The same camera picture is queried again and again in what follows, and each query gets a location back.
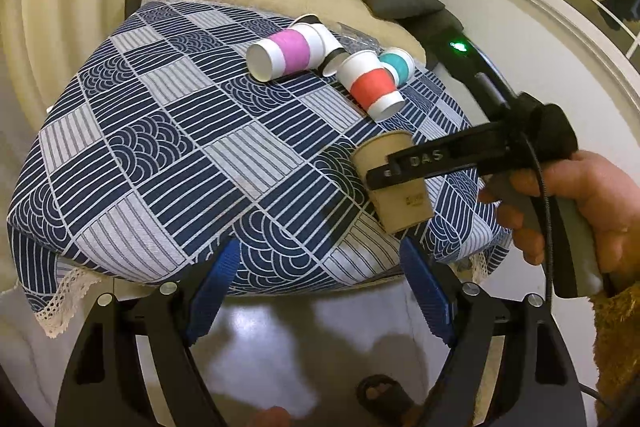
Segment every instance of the cup label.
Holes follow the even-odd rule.
[[[411,156],[409,161],[412,167],[424,165],[425,163],[437,162],[444,158],[444,154],[439,149],[431,151],[431,153],[423,153],[421,156]]]
[[[424,203],[423,194],[414,194],[413,196],[407,196],[404,198],[406,206],[421,206]]]

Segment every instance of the black cable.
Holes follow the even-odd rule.
[[[543,230],[545,235],[545,302],[549,309],[551,309],[551,301],[554,294],[554,245],[553,237],[551,235],[551,210],[549,208],[549,197],[546,193],[546,185],[542,177],[542,166],[540,166],[536,151],[533,149],[529,138],[527,138],[527,135],[524,132],[521,132],[520,136],[529,150],[529,157],[533,170],[536,174],[538,188],[540,189],[540,196],[542,197],[542,201],[545,206],[545,230]]]
[[[598,391],[580,382],[578,382],[578,385],[580,386],[580,391],[582,391],[584,394],[588,394],[592,398],[595,398],[597,401],[603,404],[604,407],[606,407],[610,411],[613,411],[613,407],[611,406],[611,404],[604,400],[604,398],[600,396],[600,393],[598,393]]]

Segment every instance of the green led light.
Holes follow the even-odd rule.
[[[459,52],[466,52],[466,46],[464,42],[450,42],[449,46],[451,46],[452,48],[458,50]]]

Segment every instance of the paper cup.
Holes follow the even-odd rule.
[[[304,15],[301,15],[297,19],[295,19],[290,24],[289,28],[291,28],[294,24],[298,24],[300,22],[303,22],[306,24],[322,24],[322,21],[318,18],[318,16],[315,13],[306,13]]]
[[[296,23],[290,27],[293,31],[297,31],[305,38],[309,46],[309,62],[305,70],[315,70],[324,60],[324,42],[316,29],[307,23]]]
[[[415,71],[414,58],[406,51],[400,48],[388,48],[380,55],[380,62],[387,64],[386,68],[391,71],[395,70],[398,82],[396,86],[403,86],[413,76]]]
[[[321,44],[315,40],[314,53]],[[284,74],[304,71],[312,58],[312,48],[302,31],[287,29],[254,42],[246,51],[249,72],[259,82],[268,82]]]
[[[386,120],[404,106],[393,77],[373,51],[363,50],[346,58],[336,76],[374,121]]]
[[[400,78],[398,77],[398,70],[396,70],[396,68],[391,66],[391,64],[387,64],[386,62],[382,62],[382,60],[380,60],[380,63],[382,64],[382,67],[385,68],[385,70],[387,70],[389,72],[389,74],[393,77],[394,84],[396,84],[396,87],[398,87],[400,85]]]
[[[324,44],[324,59],[318,66],[318,70],[322,76],[331,76],[338,71],[338,68],[349,54],[324,24],[313,23],[312,26],[318,32],[322,39],[322,44]]]
[[[391,131],[364,142],[351,154],[358,176],[366,187],[367,171],[386,164],[386,157],[414,145],[408,131]],[[433,217],[431,201],[423,179],[369,190],[378,219],[386,233],[396,233]]]

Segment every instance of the teal paper cup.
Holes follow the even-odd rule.
[[[414,75],[414,58],[400,48],[388,48],[380,55],[380,62],[394,78],[396,87],[404,86]]]

